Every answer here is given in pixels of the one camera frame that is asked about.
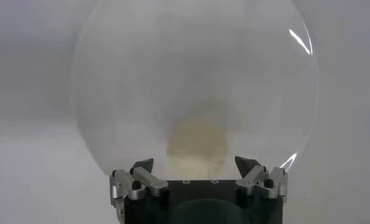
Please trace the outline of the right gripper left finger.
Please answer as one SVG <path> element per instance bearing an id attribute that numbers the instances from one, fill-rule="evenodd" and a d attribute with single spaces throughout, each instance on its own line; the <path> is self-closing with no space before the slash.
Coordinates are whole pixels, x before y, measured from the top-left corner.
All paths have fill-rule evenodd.
<path id="1" fill-rule="evenodd" d="M 152 174 L 154 159 L 137 161 L 129 171 L 113 170 L 110 178 L 110 204 L 117 208 L 125 198 L 143 200 L 147 194 L 156 198 L 169 196 L 169 182 Z"/>

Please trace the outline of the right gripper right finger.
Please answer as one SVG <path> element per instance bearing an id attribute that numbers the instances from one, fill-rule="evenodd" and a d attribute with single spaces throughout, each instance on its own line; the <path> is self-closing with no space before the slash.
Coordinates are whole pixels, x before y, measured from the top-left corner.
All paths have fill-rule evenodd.
<path id="1" fill-rule="evenodd" d="M 284 168 L 274 167 L 269 172 L 255 159 L 235 156 L 234 160 L 241 175 L 236 185 L 243 189 L 247 196 L 258 194 L 267 200 L 287 198 L 288 173 Z"/>

